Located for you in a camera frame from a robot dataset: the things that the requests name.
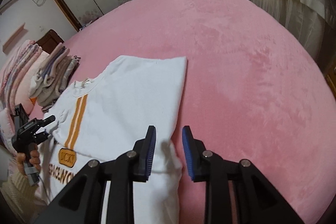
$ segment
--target human hand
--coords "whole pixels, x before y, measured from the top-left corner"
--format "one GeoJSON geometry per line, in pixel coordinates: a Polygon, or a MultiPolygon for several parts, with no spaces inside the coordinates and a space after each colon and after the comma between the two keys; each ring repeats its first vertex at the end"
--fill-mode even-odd
{"type": "MultiPolygon", "coordinates": [[[[40,153],[37,151],[37,144],[35,144],[35,150],[30,152],[30,160],[29,162],[40,172],[41,166],[40,166],[40,153]]],[[[24,153],[18,153],[16,156],[16,164],[19,172],[27,178],[25,168],[23,166],[23,163],[26,159],[26,155],[24,153]]]]}

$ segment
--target orange stripe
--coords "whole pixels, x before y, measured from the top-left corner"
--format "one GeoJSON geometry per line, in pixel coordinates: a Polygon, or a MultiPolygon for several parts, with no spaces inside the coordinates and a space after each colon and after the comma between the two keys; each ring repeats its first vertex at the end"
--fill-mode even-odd
{"type": "Polygon", "coordinates": [[[78,115],[78,111],[79,111],[79,106],[81,105],[81,99],[82,99],[82,97],[77,99],[76,110],[75,110],[75,114],[73,114],[73,117],[72,117],[71,126],[70,126],[70,130],[69,130],[69,135],[68,135],[67,141],[64,144],[64,146],[66,148],[69,148],[68,145],[69,145],[69,142],[71,140],[71,136],[72,136],[72,133],[73,133],[73,130],[74,130],[74,127],[75,127],[75,123],[76,123],[76,119],[77,119],[77,115],[78,115]]]}
{"type": "Polygon", "coordinates": [[[85,107],[86,107],[86,99],[87,99],[87,94],[84,95],[84,98],[83,98],[83,101],[82,101],[82,106],[81,106],[81,110],[80,110],[80,112],[79,112],[78,121],[77,121],[77,126],[76,126],[76,129],[75,129],[74,135],[73,135],[72,142],[71,142],[71,144],[70,144],[70,149],[71,149],[71,150],[74,149],[76,140],[77,140],[77,138],[78,138],[79,129],[80,129],[80,127],[81,127],[81,122],[82,122],[83,114],[84,114],[85,107]]]}

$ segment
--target gray strap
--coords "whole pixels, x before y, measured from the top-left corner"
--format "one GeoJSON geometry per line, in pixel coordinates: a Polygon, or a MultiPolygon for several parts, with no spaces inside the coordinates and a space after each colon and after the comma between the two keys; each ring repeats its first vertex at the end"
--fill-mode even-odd
{"type": "Polygon", "coordinates": [[[38,173],[38,170],[34,166],[32,166],[32,167],[26,167],[25,172],[27,175],[29,175],[29,174],[38,173]]]}

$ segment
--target finger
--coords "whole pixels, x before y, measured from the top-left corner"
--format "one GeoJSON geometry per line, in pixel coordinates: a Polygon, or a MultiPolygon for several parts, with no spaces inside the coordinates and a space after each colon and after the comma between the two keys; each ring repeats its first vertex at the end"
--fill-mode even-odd
{"type": "Polygon", "coordinates": [[[39,158],[31,158],[31,159],[29,160],[29,162],[30,162],[31,164],[40,164],[40,163],[41,163],[39,158]]]}
{"type": "Polygon", "coordinates": [[[33,151],[30,151],[30,156],[33,158],[34,157],[38,158],[40,156],[40,153],[36,150],[33,150],[33,151]]]}
{"type": "Polygon", "coordinates": [[[41,172],[41,166],[39,164],[34,164],[37,171],[41,172]]]}
{"type": "Polygon", "coordinates": [[[24,153],[18,153],[16,156],[16,162],[18,164],[22,164],[26,159],[26,155],[24,153]]]}

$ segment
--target folded white sweatshirt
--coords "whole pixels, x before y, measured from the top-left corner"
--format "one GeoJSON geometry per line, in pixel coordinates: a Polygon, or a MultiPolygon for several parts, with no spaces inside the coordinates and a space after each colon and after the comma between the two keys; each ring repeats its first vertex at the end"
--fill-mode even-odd
{"type": "Polygon", "coordinates": [[[42,176],[49,181],[51,196],[63,188],[64,180],[67,182],[66,170],[76,174],[90,159],[116,159],[154,125],[157,141],[152,175],[147,183],[134,185],[135,223],[176,224],[181,164],[170,137],[176,127],[185,70],[185,57],[120,56],[95,79],[71,84],[45,115],[56,116],[47,131],[59,143],[43,159],[45,164],[50,158],[49,172],[42,176]],[[71,151],[77,158],[73,167],[56,156],[71,151]]]}

